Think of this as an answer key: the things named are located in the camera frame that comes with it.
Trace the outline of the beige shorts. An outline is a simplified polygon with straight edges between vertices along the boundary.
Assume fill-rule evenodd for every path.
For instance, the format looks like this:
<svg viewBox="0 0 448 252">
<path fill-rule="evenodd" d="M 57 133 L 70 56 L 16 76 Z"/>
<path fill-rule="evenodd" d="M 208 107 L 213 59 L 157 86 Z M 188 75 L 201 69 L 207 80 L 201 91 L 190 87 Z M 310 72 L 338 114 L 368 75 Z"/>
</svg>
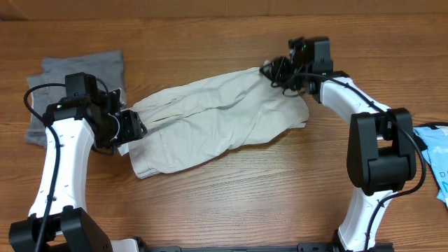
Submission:
<svg viewBox="0 0 448 252">
<path fill-rule="evenodd" d="M 148 132 L 119 147 L 140 179 L 200 165 L 227 150 L 264 144 L 303 128 L 301 97 L 273 88 L 257 67 L 156 92 L 133 105 Z"/>
</svg>

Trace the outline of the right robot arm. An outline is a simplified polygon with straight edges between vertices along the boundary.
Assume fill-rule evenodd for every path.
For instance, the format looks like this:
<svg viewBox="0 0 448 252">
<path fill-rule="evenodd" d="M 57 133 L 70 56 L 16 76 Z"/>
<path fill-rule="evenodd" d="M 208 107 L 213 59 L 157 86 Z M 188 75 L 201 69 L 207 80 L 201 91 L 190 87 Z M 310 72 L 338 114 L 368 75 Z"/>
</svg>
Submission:
<svg viewBox="0 0 448 252">
<path fill-rule="evenodd" d="M 299 244 L 299 251 L 392 251 L 377 244 L 390 201 L 417 171 L 412 117 L 366 95 L 349 74 L 336 71 L 327 37 L 288 42 L 290 54 L 260 68 L 273 88 L 304 91 L 349 125 L 346 168 L 354 186 L 346 217 L 329 243 Z"/>
</svg>

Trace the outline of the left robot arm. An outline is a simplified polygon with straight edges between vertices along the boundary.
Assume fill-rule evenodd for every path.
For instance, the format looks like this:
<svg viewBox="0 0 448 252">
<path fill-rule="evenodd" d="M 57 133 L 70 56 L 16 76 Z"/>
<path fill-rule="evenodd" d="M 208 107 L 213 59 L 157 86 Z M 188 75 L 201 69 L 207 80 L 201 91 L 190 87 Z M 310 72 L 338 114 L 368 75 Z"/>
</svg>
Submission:
<svg viewBox="0 0 448 252">
<path fill-rule="evenodd" d="M 147 251 L 140 238 L 109 239 L 87 213 L 90 152 L 114 155 L 147 133 L 138 113 L 121 108 L 120 90 L 99 89 L 102 82 L 88 73 L 69 74 L 65 97 L 35 115 L 45 127 L 45 164 L 28 218 L 10 226 L 14 251 Z"/>
</svg>

